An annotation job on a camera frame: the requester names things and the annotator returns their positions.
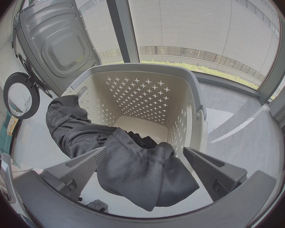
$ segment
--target gray floor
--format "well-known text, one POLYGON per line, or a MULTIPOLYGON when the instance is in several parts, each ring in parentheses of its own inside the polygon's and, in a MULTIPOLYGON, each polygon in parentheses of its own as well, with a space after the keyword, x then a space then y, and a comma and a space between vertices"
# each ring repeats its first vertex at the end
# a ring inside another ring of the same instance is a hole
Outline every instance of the gray floor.
MULTIPOLYGON (((208 145, 202 152, 247 169, 247 177, 255 171, 277 177, 282 169, 283 138, 278 123, 268 106, 261 107, 249 96, 224 88, 201 84, 207 107, 208 145)), ((13 158, 23 166, 44 169, 61 163, 65 156, 52 140, 45 124, 45 113, 51 99, 43 92, 38 112, 24 120, 13 146, 13 158)), ((156 207, 147 212, 124 197, 105 192, 96 173, 86 185, 83 203, 100 199, 108 204, 109 213, 129 217, 161 217, 177 215, 204 207, 212 200, 197 176, 200 189, 171 207, 156 207)))

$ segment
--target cable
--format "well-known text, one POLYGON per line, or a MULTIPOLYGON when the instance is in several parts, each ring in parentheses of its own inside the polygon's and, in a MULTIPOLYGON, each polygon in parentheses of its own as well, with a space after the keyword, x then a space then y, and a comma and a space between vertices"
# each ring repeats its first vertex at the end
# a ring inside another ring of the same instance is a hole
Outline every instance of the cable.
POLYGON ((15 164, 19 167, 19 169, 21 170, 21 168, 20 168, 20 166, 17 164, 17 162, 11 157, 11 159, 13 160, 13 162, 15 162, 15 164))

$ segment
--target washing machine door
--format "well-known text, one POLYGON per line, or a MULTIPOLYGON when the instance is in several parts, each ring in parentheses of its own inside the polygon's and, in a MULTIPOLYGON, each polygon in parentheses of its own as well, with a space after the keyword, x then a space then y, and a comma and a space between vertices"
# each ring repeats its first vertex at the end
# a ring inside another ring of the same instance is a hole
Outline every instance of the washing machine door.
POLYGON ((75 0, 41 0, 20 11, 15 21, 27 60, 58 96, 82 72, 101 64, 75 0))
POLYGON ((3 88, 3 99, 8 111, 21 120, 32 117, 40 104, 36 82, 21 72, 8 77, 3 88))

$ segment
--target black mesh fabric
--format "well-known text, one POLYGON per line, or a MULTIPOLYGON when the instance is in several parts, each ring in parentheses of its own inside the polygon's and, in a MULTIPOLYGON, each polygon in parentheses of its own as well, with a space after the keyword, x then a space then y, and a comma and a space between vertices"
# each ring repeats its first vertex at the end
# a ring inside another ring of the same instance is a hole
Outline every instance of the black mesh fabric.
POLYGON ((107 155, 107 149, 104 148, 100 153, 98 153, 97 155, 95 155, 95 159, 96 159, 96 165, 98 166, 100 164, 100 162, 102 162, 102 160, 104 159, 104 157, 107 155))
POLYGON ((90 123, 76 95, 54 99, 46 113, 46 123, 52 138, 70 158, 106 146, 96 155, 100 186, 147 211, 174 205, 199 188, 174 156, 171 145, 157 145, 150 137, 90 123))

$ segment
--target laundry basket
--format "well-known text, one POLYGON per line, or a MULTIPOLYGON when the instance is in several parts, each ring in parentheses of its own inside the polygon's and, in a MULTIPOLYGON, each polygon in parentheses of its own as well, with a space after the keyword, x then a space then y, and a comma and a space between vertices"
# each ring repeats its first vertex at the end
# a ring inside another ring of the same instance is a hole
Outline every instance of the laundry basket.
POLYGON ((95 66, 63 93, 74 94, 92 123, 168 142, 190 171, 183 146, 205 148, 206 107, 199 83, 187 69, 142 63, 95 66))

